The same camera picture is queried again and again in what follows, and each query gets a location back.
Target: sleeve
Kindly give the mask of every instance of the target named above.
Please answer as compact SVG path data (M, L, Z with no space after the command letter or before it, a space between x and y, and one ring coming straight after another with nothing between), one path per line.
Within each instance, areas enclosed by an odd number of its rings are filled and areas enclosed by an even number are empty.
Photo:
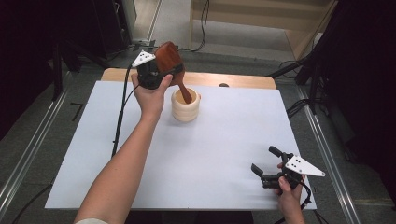
M96 218L87 218L77 222L76 224L108 224L108 223Z

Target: table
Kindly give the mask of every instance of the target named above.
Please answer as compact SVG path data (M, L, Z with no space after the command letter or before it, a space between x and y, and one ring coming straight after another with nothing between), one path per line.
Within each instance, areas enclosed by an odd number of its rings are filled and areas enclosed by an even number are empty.
M78 209L92 181L110 160L123 86L117 80L124 76L125 69L107 69L97 81L46 208ZM280 159L268 151L269 146L299 155L274 81L187 72L184 82L202 95L198 118L189 123L174 119L170 95L177 87L168 88L132 209L277 209L273 191L263 189L250 171L255 163L266 174L278 172ZM231 88L215 87L219 83ZM238 84L255 88L236 88ZM131 99L125 107L119 146L138 122L139 113L137 102ZM313 198L312 202L307 209L316 208Z
M206 0L191 0L192 21L200 20ZM327 26L335 0L212 0L207 20L285 29L296 60L303 57L319 32Z

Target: hand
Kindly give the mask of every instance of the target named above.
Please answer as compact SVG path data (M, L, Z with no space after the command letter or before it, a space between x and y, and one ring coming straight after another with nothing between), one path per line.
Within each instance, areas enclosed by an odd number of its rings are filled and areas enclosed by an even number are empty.
M137 80L137 74L131 74L131 78L134 83L134 87L136 87L139 83ZM143 87L136 88L134 96L142 110L141 119L158 120L160 118L161 112L163 111L163 96L171 81L172 75L167 75L163 78L160 87L156 90L149 90Z
M277 168L282 168L282 163L280 163ZM279 186L283 193L278 198L278 208L285 216L286 222L304 223L304 217L300 207L300 198L303 186L298 185L295 189L291 189L288 180L284 176L279 178Z

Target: person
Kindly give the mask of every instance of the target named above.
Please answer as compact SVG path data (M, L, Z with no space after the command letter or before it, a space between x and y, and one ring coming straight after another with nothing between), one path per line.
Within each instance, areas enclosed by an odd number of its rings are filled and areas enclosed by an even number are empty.
M132 74L134 87L137 74ZM172 81L172 75L163 78L157 90L136 88L134 95L141 108L140 120L120 150L93 181L74 223L123 224L128 217L137 193L149 146L156 125L163 111L163 98ZM283 194L279 197L279 209L288 223L304 223L300 210L301 188L290 189L289 183L279 178Z

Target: table top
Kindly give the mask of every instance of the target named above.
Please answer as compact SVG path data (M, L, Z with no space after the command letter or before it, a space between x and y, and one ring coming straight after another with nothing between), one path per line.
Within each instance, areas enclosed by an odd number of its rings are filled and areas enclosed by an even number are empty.
M124 81L126 69L108 68L102 75L102 81ZM218 86L225 83L230 87L257 88L276 90L276 84L271 77L242 76L215 73L187 72L184 75L185 85Z
M107 76L108 70L92 90L46 208L78 209L111 158L123 83L105 81ZM276 195L262 188L250 166L255 163L265 174L278 172L280 158L269 146L300 155L279 91L186 86L202 95L198 118L188 123L173 118L170 96L177 86L169 87L132 208L276 210ZM139 117L137 101L130 100L119 147ZM311 201L306 209L316 208L313 197Z

